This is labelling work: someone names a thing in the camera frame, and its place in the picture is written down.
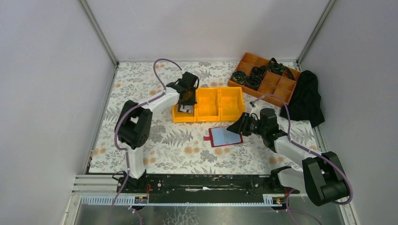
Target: black fabric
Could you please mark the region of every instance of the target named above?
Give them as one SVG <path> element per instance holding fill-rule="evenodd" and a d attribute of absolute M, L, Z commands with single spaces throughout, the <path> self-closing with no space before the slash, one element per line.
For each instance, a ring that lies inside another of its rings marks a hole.
<path fill-rule="evenodd" d="M 318 79 L 315 74 L 306 70 L 300 74 L 288 105 L 290 119 L 309 120 L 311 126 L 316 127 L 325 121 L 320 104 Z M 284 107 L 281 109 L 280 116 L 287 118 Z"/>

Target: table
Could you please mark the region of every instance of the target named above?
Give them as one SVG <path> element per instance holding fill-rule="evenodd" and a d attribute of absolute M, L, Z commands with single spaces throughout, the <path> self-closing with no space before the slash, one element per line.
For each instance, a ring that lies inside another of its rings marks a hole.
<path fill-rule="evenodd" d="M 292 62 L 284 63 L 293 67 Z M 183 71 L 198 76 L 200 87 L 227 86 L 237 62 L 182 62 Z M 95 148 L 92 150 L 89 173 L 115 173 L 126 168 L 124 153 L 114 146 L 114 128 L 123 104 L 127 100 L 141 102 L 162 90 L 153 74 L 151 62 L 120 63 L 110 94 Z M 181 78 L 179 69 L 171 63 L 159 62 L 157 72 L 167 84 Z M 246 112 L 253 96 L 244 94 Z M 288 122 L 279 117 L 280 108 L 265 101 L 260 108 L 273 108 L 280 129 L 286 131 Z M 144 165 L 147 173 L 174 174 L 269 174 L 272 169 L 290 165 L 301 168 L 285 156 L 266 148 L 261 137 L 243 137 L 243 144 L 212 148 L 204 141 L 208 129 L 228 126 L 232 122 L 173 123 L 171 108 L 153 115 L 151 133 L 144 145 Z M 309 121 L 292 121 L 291 136 L 314 150 L 317 149 Z"/>

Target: yellow tray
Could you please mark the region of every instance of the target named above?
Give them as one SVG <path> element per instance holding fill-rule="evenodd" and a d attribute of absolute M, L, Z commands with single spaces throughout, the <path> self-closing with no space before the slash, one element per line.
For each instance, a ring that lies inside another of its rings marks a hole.
<path fill-rule="evenodd" d="M 241 87 L 198 88 L 194 113 L 171 112 L 173 122 L 237 121 L 245 111 Z"/>

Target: white wall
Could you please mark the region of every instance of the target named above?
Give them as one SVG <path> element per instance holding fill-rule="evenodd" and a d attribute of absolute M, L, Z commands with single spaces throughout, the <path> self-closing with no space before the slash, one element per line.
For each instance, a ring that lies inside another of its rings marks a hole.
<path fill-rule="evenodd" d="M 398 1 L 337 1 L 302 67 L 319 79 L 323 131 L 363 225 L 397 224 Z"/>
<path fill-rule="evenodd" d="M 295 59 L 328 0 L 88 0 L 119 60 Z"/>
<path fill-rule="evenodd" d="M 76 0 L 0 3 L 0 224 L 59 224 L 113 66 Z"/>

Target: brown wooden box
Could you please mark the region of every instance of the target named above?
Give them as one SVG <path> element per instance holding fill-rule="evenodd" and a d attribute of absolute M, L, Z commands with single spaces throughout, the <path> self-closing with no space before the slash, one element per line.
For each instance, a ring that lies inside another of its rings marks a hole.
<path fill-rule="evenodd" d="M 267 59 L 246 52 L 235 70 L 243 71 L 247 76 L 249 76 L 253 67 L 260 67 L 263 65 L 268 67 L 268 62 L 269 60 Z M 297 81 L 297 79 L 300 76 L 300 71 L 297 71 L 293 68 L 289 69 L 293 74 L 294 79 Z M 296 88 L 296 81 L 289 79 L 287 72 L 284 72 L 282 76 L 280 76 L 270 71 L 267 71 L 258 90 L 253 90 L 246 86 L 240 85 L 232 81 L 231 78 L 228 81 L 228 86 L 230 87 L 241 87 L 244 93 L 252 95 L 257 98 L 265 94 L 274 94 L 283 99 L 287 105 L 289 104 L 291 95 L 294 89 Z M 279 107 L 283 106 L 283 103 L 275 97 L 268 96 L 263 98 L 262 100 L 267 101 Z"/>

